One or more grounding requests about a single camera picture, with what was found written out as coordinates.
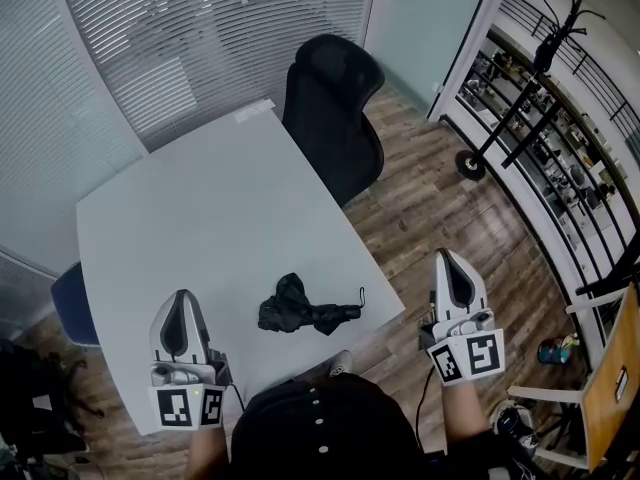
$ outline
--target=black office chair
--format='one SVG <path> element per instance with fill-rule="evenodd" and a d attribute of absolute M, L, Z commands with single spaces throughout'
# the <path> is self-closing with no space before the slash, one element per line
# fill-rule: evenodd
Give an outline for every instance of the black office chair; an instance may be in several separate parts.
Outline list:
<path fill-rule="evenodd" d="M 383 83 L 371 55 L 330 34 L 304 43 L 289 68 L 282 124 L 340 206 L 382 172 L 382 145 L 362 110 Z"/>

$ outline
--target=white shoe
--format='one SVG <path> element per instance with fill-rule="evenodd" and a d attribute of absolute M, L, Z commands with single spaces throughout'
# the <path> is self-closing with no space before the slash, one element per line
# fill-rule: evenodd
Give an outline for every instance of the white shoe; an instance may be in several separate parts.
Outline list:
<path fill-rule="evenodd" d="M 331 360 L 329 377 L 336 377 L 341 373 L 351 373 L 353 366 L 353 356 L 348 350 L 343 350 Z"/>

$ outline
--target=blue chair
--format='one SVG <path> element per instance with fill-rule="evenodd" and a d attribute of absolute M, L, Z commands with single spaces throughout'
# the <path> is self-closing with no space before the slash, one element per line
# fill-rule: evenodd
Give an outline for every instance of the blue chair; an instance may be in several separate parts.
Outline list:
<path fill-rule="evenodd" d="M 51 298 L 67 338 L 82 347 L 99 347 L 80 262 L 51 285 Z"/>

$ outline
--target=office chair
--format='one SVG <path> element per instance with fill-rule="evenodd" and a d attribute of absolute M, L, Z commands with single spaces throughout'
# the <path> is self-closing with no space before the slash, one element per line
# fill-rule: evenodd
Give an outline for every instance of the office chair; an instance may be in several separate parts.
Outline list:
<path fill-rule="evenodd" d="M 51 298 L 67 338 L 82 347 L 99 347 L 80 262 L 51 285 Z"/>
<path fill-rule="evenodd" d="M 340 206 L 382 172 L 382 145 L 362 110 L 383 83 L 373 57 L 330 34 L 304 43 L 289 68 L 282 124 Z"/>

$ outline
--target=wood plank flooring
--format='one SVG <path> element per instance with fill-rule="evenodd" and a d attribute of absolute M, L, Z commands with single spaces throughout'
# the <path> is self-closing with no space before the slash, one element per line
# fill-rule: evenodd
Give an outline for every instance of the wood plank flooring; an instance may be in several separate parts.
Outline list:
<path fill-rule="evenodd" d="M 564 301 L 544 256 L 498 184 L 464 180 L 454 156 L 465 148 L 450 128 L 428 124 L 392 89 L 385 87 L 366 114 L 385 151 L 380 179 L 352 201 L 345 213 L 406 306 L 406 311 L 352 350 L 355 373 L 377 383 L 415 419 L 431 366 L 418 351 L 417 326 L 427 313 L 430 254 L 448 247 L 484 277 L 489 305 L 505 331 L 507 370 L 477 383 L 489 412 L 513 383 L 568 387 L 580 367 L 542 366 L 541 340 L 573 331 Z M 77 395 L 106 413 L 104 420 L 80 414 L 91 446 L 88 457 L 106 478 L 181 478 L 188 434 L 137 434 L 99 350 L 69 344 L 52 315 L 21 342 L 42 355 L 55 351 L 68 362 L 85 358 Z M 549 416 L 549 411 L 542 414 Z M 444 446 L 440 387 L 432 380 L 422 408 L 420 435 L 429 450 Z"/>

